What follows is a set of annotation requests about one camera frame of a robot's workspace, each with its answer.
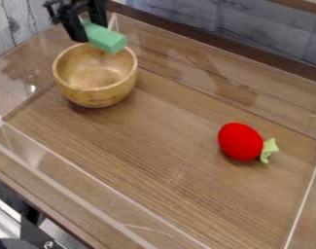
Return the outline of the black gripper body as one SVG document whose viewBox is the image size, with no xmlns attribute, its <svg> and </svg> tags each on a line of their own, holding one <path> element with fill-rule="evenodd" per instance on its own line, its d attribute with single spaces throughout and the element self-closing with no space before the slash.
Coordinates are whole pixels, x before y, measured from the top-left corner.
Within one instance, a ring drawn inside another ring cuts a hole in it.
<svg viewBox="0 0 316 249">
<path fill-rule="evenodd" d="M 47 9 L 51 21 L 59 23 L 62 20 L 62 12 L 70 10 L 79 15 L 82 12 L 88 13 L 90 0 L 45 0 L 43 7 Z"/>
</svg>

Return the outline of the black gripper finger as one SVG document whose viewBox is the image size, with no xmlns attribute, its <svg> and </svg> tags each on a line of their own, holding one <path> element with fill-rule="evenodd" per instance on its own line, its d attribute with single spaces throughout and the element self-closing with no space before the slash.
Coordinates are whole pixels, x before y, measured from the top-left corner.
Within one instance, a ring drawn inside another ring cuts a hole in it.
<svg viewBox="0 0 316 249">
<path fill-rule="evenodd" d="M 62 12 L 62 24 L 70 39 L 74 42 L 84 43 L 87 41 L 87 36 L 76 12 L 70 10 Z"/>
<path fill-rule="evenodd" d="M 88 17 L 92 23 L 107 26 L 107 0 L 90 0 L 88 1 Z"/>
</svg>

